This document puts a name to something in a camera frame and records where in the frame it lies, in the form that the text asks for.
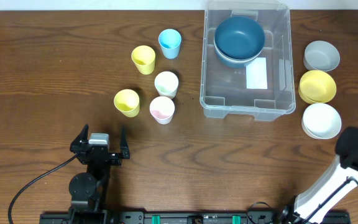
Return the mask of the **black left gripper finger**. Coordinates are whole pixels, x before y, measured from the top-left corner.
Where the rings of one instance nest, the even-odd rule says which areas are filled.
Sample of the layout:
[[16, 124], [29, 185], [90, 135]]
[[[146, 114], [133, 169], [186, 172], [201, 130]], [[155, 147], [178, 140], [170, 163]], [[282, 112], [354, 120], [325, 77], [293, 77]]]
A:
[[129, 153], [129, 146], [126, 139], [126, 129], [125, 127], [122, 127], [121, 130], [121, 140], [120, 140], [120, 150], [121, 154], [128, 154]]
[[71, 148], [80, 147], [83, 143], [88, 142], [88, 124], [85, 124], [81, 132], [77, 137], [71, 142]]

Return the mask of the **yellow cup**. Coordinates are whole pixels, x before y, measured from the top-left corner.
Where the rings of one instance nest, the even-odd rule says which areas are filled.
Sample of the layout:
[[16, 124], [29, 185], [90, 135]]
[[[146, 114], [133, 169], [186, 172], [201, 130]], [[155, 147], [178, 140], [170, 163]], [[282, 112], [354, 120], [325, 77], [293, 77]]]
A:
[[156, 54], [153, 48], [147, 45], [136, 47], [131, 53], [131, 59], [138, 71], [143, 75], [150, 75], [155, 68]]
[[139, 114], [140, 98], [131, 89], [119, 91], [114, 97], [114, 106], [125, 116], [133, 118]]

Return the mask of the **grey small bowl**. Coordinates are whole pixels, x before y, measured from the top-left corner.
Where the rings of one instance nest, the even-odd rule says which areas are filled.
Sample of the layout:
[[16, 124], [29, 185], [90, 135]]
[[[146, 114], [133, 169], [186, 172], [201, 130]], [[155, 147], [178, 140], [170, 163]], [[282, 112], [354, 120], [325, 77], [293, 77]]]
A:
[[317, 40], [306, 46], [303, 64], [308, 70], [329, 72], [340, 63], [341, 57], [335, 46], [329, 42]]

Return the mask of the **yellow small bowl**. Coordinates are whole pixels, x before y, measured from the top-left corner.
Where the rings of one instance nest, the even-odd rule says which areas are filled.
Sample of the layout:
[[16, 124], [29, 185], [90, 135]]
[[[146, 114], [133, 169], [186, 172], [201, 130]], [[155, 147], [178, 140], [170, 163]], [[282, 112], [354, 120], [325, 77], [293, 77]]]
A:
[[298, 92], [301, 99], [309, 104], [327, 103], [335, 97], [337, 86], [328, 73], [310, 70], [300, 78]]

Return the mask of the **white small bowl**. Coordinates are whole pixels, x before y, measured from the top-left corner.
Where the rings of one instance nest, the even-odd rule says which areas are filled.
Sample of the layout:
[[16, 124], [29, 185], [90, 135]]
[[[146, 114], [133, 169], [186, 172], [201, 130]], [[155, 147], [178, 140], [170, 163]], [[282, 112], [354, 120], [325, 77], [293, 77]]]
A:
[[305, 109], [301, 127], [311, 138], [332, 139], [339, 134], [342, 120], [332, 106], [326, 103], [315, 103]]

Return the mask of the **dark blue large bowl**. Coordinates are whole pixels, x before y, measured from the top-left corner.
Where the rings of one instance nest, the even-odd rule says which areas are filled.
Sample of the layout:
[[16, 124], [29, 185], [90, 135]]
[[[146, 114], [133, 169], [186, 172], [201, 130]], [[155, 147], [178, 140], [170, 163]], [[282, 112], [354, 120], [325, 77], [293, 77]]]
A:
[[248, 58], [246, 60], [234, 60], [215, 50], [218, 59], [227, 67], [231, 68], [244, 68], [251, 64], [257, 57]]
[[227, 56], [246, 59], [263, 49], [265, 33], [262, 26], [253, 19], [234, 16], [218, 25], [214, 41]]

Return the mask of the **beige large bowl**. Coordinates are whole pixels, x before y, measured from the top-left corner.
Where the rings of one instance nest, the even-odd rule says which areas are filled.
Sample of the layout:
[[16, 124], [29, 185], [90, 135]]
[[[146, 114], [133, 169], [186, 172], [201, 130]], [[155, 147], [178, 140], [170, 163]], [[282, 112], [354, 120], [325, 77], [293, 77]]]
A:
[[234, 62], [234, 63], [246, 63], [246, 62], [251, 62], [252, 60], [254, 60], [255, 58], [257, 58], [262, 51], [258, 52], [255, 56], [252, 56], [250, 58], [246, 58], [246, 59], [236, 59], [230, 56], [227, 56], [226, 54], [223, 53], [223, 51], [221, 51], [216, 43], [216, 41], [214, 41], [214, 48], [215, 51], [217, 52], [217, 54], [219, 56], [221, 56], [223, 59], [228, 60], [229, 62]]

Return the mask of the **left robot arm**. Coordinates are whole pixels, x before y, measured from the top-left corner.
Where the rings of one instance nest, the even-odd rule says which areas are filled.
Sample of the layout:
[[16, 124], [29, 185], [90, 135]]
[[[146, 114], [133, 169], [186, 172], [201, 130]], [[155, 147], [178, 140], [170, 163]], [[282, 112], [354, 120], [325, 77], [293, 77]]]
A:
[[80, 134], [70, 144], [86, 172], [75, 175], [69, 184], [71, 207], [76, 210], [98, 211], [104, 204], [112, 166], [119, 166], [123, 159], [130, 158], [126, 140], [126, 129], [121, 130], [119, 152], [110, 152], [109, 135], [93, 133], [88, 136], [86, 124]]

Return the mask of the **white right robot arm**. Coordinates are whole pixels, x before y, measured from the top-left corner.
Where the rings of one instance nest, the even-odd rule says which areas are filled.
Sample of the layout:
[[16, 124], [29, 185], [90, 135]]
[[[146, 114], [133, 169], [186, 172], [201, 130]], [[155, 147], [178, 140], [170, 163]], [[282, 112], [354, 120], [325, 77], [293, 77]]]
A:
[[348, 127], [335, 146], [336, 156], [323, 175], [295, 197], [274, 223], [322, 223], [344, 196], [358, 187], [358, 128]]

